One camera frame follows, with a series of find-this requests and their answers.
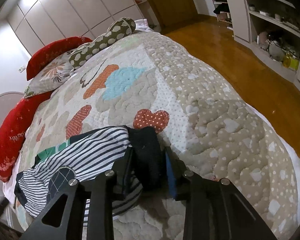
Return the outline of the navy striped frog pants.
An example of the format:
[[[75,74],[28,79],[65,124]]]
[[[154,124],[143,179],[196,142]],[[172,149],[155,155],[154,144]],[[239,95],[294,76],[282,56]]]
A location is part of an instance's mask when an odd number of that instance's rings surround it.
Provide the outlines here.
[[[113,216],[118,216],[134,206],[143,188],[156,190],[162,185],[165,157],[152,127],[109,126],[47,148],[36,155],[31,168],[17,174],[14,194],[36,218],[70,180],[95,179],[128,150],[132,151],[133,168],[128,175],[127,196],[113,201]]]

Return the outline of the large red pillow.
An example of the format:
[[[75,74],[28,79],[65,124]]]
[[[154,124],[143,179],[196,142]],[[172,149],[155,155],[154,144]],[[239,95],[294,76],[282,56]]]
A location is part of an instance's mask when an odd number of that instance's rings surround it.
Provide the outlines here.
[[[0,181],[9,181],[13,167],[25,140],[38,106],[48,100],[52,92],[22,98],[10,110],[0,127]]]

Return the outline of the heart patterned quilt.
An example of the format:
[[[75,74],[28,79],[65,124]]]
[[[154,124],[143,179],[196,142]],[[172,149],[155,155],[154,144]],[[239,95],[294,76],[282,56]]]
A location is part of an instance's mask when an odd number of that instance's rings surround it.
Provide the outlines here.
[[[37,109],[18,172],[72,135],[161,123],[158,139],[204,178],[228,178],[278,239],[300,225],[300,159],[219,72],[155,32],[127,36],[89,59]]]

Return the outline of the floral grey pillow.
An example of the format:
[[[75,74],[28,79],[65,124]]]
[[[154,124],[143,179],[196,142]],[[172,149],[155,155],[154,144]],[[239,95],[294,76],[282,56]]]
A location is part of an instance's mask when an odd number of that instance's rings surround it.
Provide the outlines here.
[[[73,51],[59,55],[44,67],[27,86],[24,98],[53,91],[69,80],[77,72],[68,60]]]

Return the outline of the small red pillow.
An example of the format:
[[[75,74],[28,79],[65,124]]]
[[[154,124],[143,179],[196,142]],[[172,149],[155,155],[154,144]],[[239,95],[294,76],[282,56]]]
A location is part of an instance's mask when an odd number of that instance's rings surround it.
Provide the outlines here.
[[[80,45],[92,42],[88,37],[73,36],[54,41],[43,48],[39,49],[30,58],[26,67],[27,81],[34,78],[44,67],[46,67],[56,57],[72,49],[78,48]]]

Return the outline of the olive dotted bolster pillow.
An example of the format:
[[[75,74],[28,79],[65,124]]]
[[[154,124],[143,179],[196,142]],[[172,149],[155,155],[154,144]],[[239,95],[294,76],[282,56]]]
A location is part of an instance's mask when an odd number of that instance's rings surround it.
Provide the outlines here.
[[[104,34],[92,42],[82,44],[75,49],[68,60],[74,69],[83,66],[91,57],[108,48],[118,40],[131,35],[136,29],[136,23],[129,17],[123,17],[112,23]]]

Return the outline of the white wardrobe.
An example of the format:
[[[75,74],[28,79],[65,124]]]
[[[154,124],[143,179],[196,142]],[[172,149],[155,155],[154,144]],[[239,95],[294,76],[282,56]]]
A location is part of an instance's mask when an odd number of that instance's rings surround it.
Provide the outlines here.
[[[62,38],[94,39],[121,17],[145,18],[158,28],[146,0],[17,0],[7,16],[7,37],[29,58]]]

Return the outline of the white shelf unit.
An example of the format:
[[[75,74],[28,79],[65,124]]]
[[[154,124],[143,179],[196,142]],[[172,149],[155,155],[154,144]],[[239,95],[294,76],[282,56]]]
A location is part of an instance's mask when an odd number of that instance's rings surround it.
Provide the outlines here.
[[[300,90],[300,17],[286,0],[227,0],[234,39]]]

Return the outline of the brown wooden door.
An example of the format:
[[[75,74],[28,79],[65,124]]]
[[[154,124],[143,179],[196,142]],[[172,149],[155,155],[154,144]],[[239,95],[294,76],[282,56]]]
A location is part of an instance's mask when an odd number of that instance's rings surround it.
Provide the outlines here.
[[[198,12],[193,0],[148,0],[162,28],[194,20]]]

